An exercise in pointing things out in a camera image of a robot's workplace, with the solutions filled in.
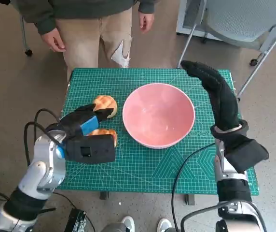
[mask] pant leg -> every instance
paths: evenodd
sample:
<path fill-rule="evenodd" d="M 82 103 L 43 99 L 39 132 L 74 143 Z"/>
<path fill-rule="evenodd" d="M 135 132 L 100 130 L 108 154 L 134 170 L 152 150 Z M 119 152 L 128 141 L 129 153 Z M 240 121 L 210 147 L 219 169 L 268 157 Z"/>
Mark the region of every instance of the pant leg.
<path fill-rule="evenodd" d="M 130 230 L 121 222 L 115 222 L 107 225 L 101 232 L 130 232 Z"/>
<path fill-rule="evenodd" d="M 100 37 L 105 53 L 114 66 L 128 68 L 129 51 L 132 43 L 132 8 L 102 19 Z"/>
<path fill-rule="evenodd" d="M 98 19 L 57 19 L 65 44 L 68 78 L 74 68 L 97 68 L 100 28 Z"/>

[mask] bun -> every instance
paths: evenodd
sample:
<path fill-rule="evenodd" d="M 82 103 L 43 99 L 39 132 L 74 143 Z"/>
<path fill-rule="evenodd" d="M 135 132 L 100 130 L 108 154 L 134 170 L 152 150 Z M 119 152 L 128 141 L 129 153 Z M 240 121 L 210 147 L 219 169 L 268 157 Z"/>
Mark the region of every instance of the bun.
<path fill-rule="evenodd" d="M 102 134 L 111 134 L 113 136 L 113 140 L 114 140 L 114 147 L 117 146 L 117 132 L 115 132 L 115 130 L 96 129 L 96 130 L 92 131 L 91 133 L 89 133 L 88 136 L 102 135 Z"/>
<path fill-rule="evenodd" d="M 116 115 L 118 111 L 117 102 L 113 99 L 112 96 L 108 95 L 98 95 L 93 103 L 96 105 L 93 111 L 112 108 L 113 112 L 107 118 L 111 118 Z"/>

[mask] table leg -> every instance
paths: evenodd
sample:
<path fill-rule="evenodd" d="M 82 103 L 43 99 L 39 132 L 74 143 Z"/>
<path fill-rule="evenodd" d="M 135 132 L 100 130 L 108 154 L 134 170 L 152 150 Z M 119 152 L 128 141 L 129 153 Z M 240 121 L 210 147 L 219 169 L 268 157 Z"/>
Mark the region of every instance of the table leg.
<path fill-rule="evenodd" d="M 99 198 L 100 198 L 101 200 L 106 200 L 106 199 L 108 199 L 108 198 L 109 198 L 109 192 L 100 192 Z"/>
<path fill-rule="evenodd" d="M 195 195 L 194 194 L 185 194 L 184 200 L 187 205 L 195 205 Z"/>

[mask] white sneaker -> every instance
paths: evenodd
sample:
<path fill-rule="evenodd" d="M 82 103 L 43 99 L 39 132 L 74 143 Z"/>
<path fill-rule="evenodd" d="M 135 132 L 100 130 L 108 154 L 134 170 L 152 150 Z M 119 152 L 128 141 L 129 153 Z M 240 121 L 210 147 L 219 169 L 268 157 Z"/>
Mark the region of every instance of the white sneaker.
<path fill-rule="evenodd" d="M 164 232 L 169 228 L 172 228 L 170 221 L 166 218 L 162 218 L 157 225 L 157 232 Z"/>
<path fill-rule="evenodd" d="M 130 232 L 135 232 L 135 223 L 131 216 L 126 216 L 122 219 L 122 223 L 130 230 Z"/>

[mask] pink bowl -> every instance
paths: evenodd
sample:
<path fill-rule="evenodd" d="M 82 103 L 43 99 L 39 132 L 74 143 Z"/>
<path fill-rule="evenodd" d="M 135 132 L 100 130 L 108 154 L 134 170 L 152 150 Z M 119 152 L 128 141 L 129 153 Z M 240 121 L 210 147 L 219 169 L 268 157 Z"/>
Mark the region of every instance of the pink bowl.
<path fill-rule="evenodd" d="M 191 131 L 194 121 L 192 101 L 183 91 L 167 84 L 137 88 L 123 107 L 128 133 L 149 148 L 173 146 Z"/>

